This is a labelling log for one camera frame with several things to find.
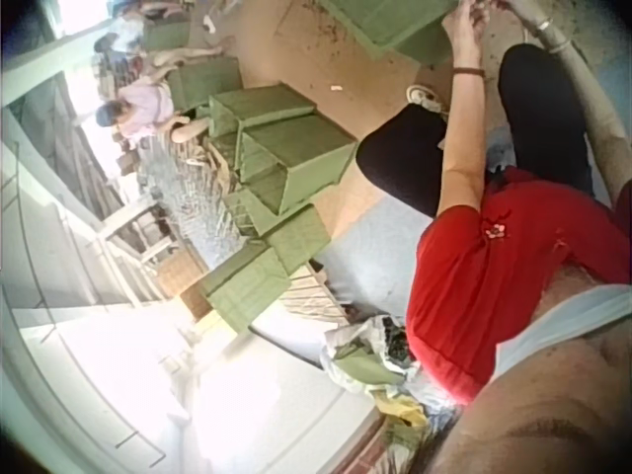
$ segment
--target sneaker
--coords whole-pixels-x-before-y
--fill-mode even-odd
[[[435,114],[447,116],[447,107],[441,101],[435,91],[426,87],[415,84],[406,90],[406,99],[409,104],[421,106],[427,111]]]

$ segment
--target red shirt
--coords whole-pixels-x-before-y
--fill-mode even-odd
[[[486,190],[480,213],[465,205],[445,211],[417,252],[408,341],[459,403],[469,403],[487,384],[496,345],[529,325],[562,264],[580,265],[606,283],[630,282],[629,233],[621,227],[627,216],[629,231],[630,183],[617,222],[572,188],[516,168],[508,168],[505,179],[500,191]]]

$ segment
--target shoe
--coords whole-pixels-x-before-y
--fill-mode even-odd
[[[217,33],[217,28],[215,27],[215,23],[211,20],[210,15],[204,15],[203,24],[207,33],[211,35]]]
[[[435,91],[426,87],[415,84],[406,90],[406,99],[409,104],[421,106],[427,111],[435,114],[447,116],[447,107],[441,101]]]

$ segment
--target hand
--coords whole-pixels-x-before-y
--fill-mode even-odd
[[[236,42],[237,42],[237,40],[235,39],[235,37],[226,37],[226,38],[222,39],[217,44],[217,46],[221,47],[222,52],[225,52],[228,49],[230,49],[231,47],[233,47]]]
[[[489,0],[460,0],[445,17],[443,27],[452,43],[454,67],[481,67],[483,33],[489,22]]]
[[[535,34],[537,27],[548,18],[537,0],[492,0],[492,4],[516,15],[532,34]]]

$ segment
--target black pants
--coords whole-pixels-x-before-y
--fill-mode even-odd
[[[517,166],[541,179],[593,195],[582,108],[562,65],[521,44],[507,51],[499,91],[512,129]],[[377,187],[434,217],[447,126],[438,114],[407,106],[362,141],[356,160]]]

